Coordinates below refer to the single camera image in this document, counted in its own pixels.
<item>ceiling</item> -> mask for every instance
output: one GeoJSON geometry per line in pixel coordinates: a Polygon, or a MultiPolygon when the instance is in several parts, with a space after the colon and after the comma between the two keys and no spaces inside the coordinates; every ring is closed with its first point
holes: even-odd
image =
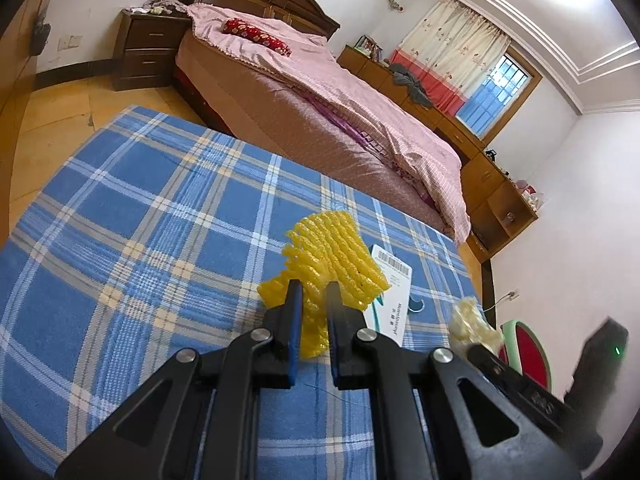
{"type": "Polygon", "coordinates": [[[460,0],[508,33],[582,113],[640,110],[640,48],[610,0],[460,0]]]}

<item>red curtain trim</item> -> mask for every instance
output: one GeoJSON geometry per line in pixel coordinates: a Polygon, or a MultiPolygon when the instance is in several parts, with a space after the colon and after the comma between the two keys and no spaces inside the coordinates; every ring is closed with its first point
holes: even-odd
{"type": "Polygon", "coordinates": [[[394,51],[391,56],[391,63],[400,63],[407,67],[422,83],[429,101],[449,117],[454,117],[465,103],[464,96],[458,94],[455,89],[447,85],[441,76],[433,71],[429,72],[422,63],[402,50],[396,49],[394,51]]]}

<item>wall socket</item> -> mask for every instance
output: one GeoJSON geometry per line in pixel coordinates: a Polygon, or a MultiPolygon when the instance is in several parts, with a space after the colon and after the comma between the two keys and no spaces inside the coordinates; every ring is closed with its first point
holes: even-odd
{"type": "Polygon", "coordinates": [[[58,52],[70,48],[78,48],[82,42],[82,36],[65,36],[58,40],[58,52]]]}

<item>nightstand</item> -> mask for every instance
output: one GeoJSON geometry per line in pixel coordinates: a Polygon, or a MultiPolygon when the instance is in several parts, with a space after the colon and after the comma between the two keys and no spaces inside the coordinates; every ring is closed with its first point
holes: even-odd
{"type": "Polygon", "coordinates": [[[175,55],[191,19],[183,13],[168,16],[122,11],[113,51],[114,90],[168,86],[175,55]]]}

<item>floral curtain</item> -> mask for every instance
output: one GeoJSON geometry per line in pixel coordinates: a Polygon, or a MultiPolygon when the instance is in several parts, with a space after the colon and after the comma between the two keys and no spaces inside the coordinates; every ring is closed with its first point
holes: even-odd
{"type": "Polygon", "coordinates": [[[457,0],[440,0],[391,57],[453,117],[494,69],[511,38],[457,0]]]}

